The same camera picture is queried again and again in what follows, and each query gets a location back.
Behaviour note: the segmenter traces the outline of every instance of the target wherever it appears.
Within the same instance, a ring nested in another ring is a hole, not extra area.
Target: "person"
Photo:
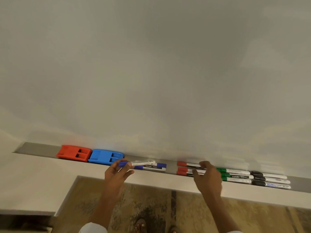
[[[119,168],[118,164],[121,161],[126,161],[126,159],[115,161],[106,170],[103,193],[89,219],[89,223],[81,228],[80,233],[107,233],[113,208],[121,197],[124,181],[134,173],[134,170],[130,170],[133,168],[130,162],[122,169]],[[240,228],[229,215],[221,199],[222,179],[220,172],[208,161],[200,162],[200,166],[206,168],[206,172],[201,176],[193,169],[194,181],[212,213],[219,233],[241,233]],[[134,233],[147,233],[147,225],[144,219],[139,219],[134,227]],[[171,227],[169,231],[169,233],[181,232],[175,226]]]

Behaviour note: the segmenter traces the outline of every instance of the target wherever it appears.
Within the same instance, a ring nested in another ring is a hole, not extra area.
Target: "white sleeve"
[[[107,233],[107,230],[101,225],[89,222],[81,228],[79,233]]]

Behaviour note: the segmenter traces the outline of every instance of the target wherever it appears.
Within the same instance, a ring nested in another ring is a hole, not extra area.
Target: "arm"
[[[200,165],[207,170],[203,176],[200,176],[197,171],[193,169],[194,181],[212,213],[219,233],[241,231],[228,213],[220,197],[222,189],[220,172],[208,161],[202,161]]]
[[[99,224],[108,230],[109,222],[111,219],[112,211],[121,197],[122,187],[124,181],[134,173],[134,170],[128,171],[132,166],[128,162],[121,170],[119,165],[120,159],[115,161],[105,172],[105,180],[103,186],[103,193],[99,202],[94,209],[89,222]]]

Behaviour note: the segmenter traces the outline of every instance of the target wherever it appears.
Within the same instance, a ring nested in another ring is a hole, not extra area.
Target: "brown floor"
[[[79,178],[60,215],[53,220],[52,233],[79,232],[96,206],[102,183],[103,180]],[[224,201],[244,233],[311,233],[310,210]],[[175,224],[183,233],[218,232],[201,195],[129,184],[114,209],[108,232],[132,232],[141,217],[147,222],[148,233],[165,233]]]

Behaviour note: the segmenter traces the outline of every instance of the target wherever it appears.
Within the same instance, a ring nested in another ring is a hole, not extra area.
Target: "person's right arm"
[[[222,179],[220,172],[208,161],[202,161],[200,165],[206,168],[206,172],[204,175],[200,176],[197,171],[193,169],[194,181],[212,213],[219,233],[241,231],[228,213],[221,199]]]

